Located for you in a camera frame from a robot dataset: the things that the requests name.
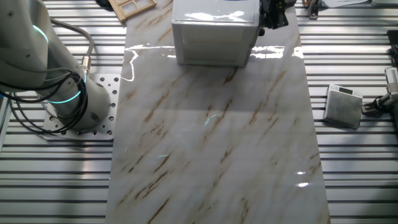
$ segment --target black cable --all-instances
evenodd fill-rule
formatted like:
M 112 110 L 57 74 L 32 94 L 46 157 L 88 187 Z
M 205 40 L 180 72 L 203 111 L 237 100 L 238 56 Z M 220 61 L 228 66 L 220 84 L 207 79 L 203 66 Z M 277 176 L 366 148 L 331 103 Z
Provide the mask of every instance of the black cable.
M 72 76 L 72 78 L 73 78 L 76 82 L 78 82 L 78 81 L 80 80 L 80 77 L 79 77 L 77 74 L 74 75 L 74 76 Z M 18 122 L 21 123 L 21 125 L 23 125 L 23 127 L 25 127 L 26 129 L 28 129 L 29 131 L 32 131 L 32 132 L 37 133 L 37 134 L 55 134 L 55 133 L 62 133 L 62 132 L 64 132 L 64 131 L 68 131 L 69 129 L 71 129 L 72 127 L 74 127 L 74 125 L 76 125 L 77 122 L 79 122 L 79 121 L 82 119 L 83 115 L 84 115 L 85 112 L 86 112 L 87 105 L 88 105 L 88 100 L 87 100 L 87 99 L 88 99 L 88 94 L 87 94 L 87 92 L 86 92 L 86 85 L 85 85 L 85 83 L 84 83 L 84 82 L 78 83 L 78 89 L 79 89 L 79 91 L 80 91 L 79 105 L 77 106 L 77 109 L 76 109 L 76 111 L 77 111 L 78 113 L 77 113 L 76 116 L 73 117 L 73 119 L 72 119 L 69 123 L 67 123 L 64 127 L 59 128 L 59 129 L 56 129 L 56 130 L 54 130 L 54 131 L 46 130 L 46 129 L 44 129 L 44 128 L 41 128 L 41 127 L 37 126 L 36 124 L 34 124 L 31 120 L 29 120 L 29 118 L 28 118 L 28 117 L 26 116 L 26 114 L 23 112 L 23 110 L 22 110 L 22 108 L 21 108 L 19 102 L 16 100 L 17 107 L 18 107 L 19 111 L 21 112 L 21 114 L 23 115 L 23 117 L 26 119 L 26 122 L 29 122 L 31 125 L 33 125 L 33 126 L 34 126 L 35 128 L 37 128 L 37 129 L 39 129 L 40 131 L 28 127 L 28 126 L 27 126 L 26 124 L 24 124 L 24 122 L 18 117 L 17 113 L 15 112 L 15 109 L 14 109 L 13 106 L 12 106 L 11 100 L 9 101 L 9 104 L 10 104 L 11 111 L 12 111 L 14 117 L 17 119 Z
M 77 26 L 73 26 L 73 25 L 67 24 L 65 22 L 58 21 L 58 20 L 53 19 L 53 18 L 50 18 L 50 21 L 51 21 L 51 23 L 53 23 L 55 25 L 62 26 L 64 28 L 66 28 L 66 29 L 78 32 L 79 34 L 82 34 L 83 36 L 85 36 L 88 39 L 89 43 L 90 43 L 89 46 L 88 46 L 88 50 L 87 50 L 87 53 L 86 53 L 85 56 L 90 56 L 91 55 L 91 53 L 93 52 L 93 49 L 94 49 L 94 40 L 93 40 L 93 38 L 91 37 L 91 35 L 89 33 L 87 33 L 85 30 L 83 30 L 83 29 L 81 29 L 81 28 L 79 28 Z

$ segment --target brown vein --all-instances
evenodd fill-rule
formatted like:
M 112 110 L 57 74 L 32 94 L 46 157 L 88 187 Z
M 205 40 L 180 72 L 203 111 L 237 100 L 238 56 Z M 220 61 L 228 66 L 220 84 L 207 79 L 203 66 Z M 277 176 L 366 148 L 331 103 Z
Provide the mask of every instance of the brown vein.
M 167 34 L 169 34 L 172 31 L 172 29 L 170 28 L 165 34 L 163 34 L 162 37 L 159 38 L 158 42 L 160 42 L 165 36 L 167 36 Z
M 163 203 L 162 206 L 156 211 L 155 215 L 149 220 L 148 224 L 152 222 L 152 220 L 162 211 L 162 209 L 166 206 L 167 202 L 169 202 L 169 198 Z
M 220 163 L 222 163 L 232 152 L 232 148 L 229 151 L 226 151 L 224 154 L 224 157 L 220 160 Z
M 161 99 L 156 103 L 155 108 L 152 109 L 152 111 L 148 114 L 148 116 L 145 118 L 145 122 L 148 122 L 152 115 L 154 114 L 154 111 L 159 107 L 159 105 L 166 99 L 166 97 L 169 95 L 169 92 L 166 93 L 166 95 L 163 95 Z
M 232 81 L 232 79 L 235 77 L 235 74 L 236 74 L 236 72 L 238 71 L 238 69 L 239 69 L 239 67 L 235 67 L 235 68 L 234 68 L 234 71 L 232 72 L 232 74 L 231 74 L 231 75 L 228 75 L 228 76 L 225 78 L 225 81 L 224 81 L 223 85 L 225 85 L 225 83 L 228 83 L 228 82 Z
M 163 162 L 161 163 L 161 165 L 160 165 L 158 168 L 156 168 L 156 170 L 154 171 L 154 173 L 155 173 L 156 171 L 158 171 L 158 170 L 167 162 L 167 160 L 169 159 L 170 155 L 171 155 L 171 153 L 169 154 L 169 156 L 166 156 L 166 158 L 163 160 Z

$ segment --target metal rail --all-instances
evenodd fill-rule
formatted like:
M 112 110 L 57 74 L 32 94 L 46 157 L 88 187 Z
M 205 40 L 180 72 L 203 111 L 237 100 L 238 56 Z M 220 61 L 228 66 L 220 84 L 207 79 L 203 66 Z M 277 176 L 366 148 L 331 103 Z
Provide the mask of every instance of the metal rail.
M 113 12 L 94 1 L 45 3 L 51 16 L 93 36 L 92 72 L 121 73 L 126 26 Z M 301 2 L 296 9 L 331 222 L 398 223 L 398 140 L 392 117 L 363 117 L 357 131 L 322 123 L 331 83 L 363 92 L 364 102 L 386 93 L 386 32 L 398 29 L 398 8 L 357 4 L 322 11 L 317 21 L 308 20 Z M 85 38 L 61 27 L 55 31 L 80 60 L 88 46 Z M 24 108 L 28 117 L 43 122 L 40 105 Z M 0 153 L 0 223 L 104 223 L 112 146 L 48 143 L 11 116 Z

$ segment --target marble slab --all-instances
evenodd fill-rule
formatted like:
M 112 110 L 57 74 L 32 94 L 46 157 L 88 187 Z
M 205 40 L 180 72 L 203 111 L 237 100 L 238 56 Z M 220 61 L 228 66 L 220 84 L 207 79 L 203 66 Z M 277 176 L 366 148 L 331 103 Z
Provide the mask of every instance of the marble slab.
M 127 22 L 106 223 L 330 222 L 295 10 L 244 68 L 177 65 L 171 13 Z

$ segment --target cable connector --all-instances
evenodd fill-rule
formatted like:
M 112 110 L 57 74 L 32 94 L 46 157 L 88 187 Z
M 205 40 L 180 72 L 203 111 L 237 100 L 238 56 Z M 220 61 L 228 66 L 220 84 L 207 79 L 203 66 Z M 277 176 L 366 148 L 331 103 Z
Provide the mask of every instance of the cable connector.
M 86 75 L 90 75 L 91 57 L 90 56 L 84 56 L 83 57 L 83 62 L 81 63 L 81 66 L 83 66 L 83 70 L 85 71 Z

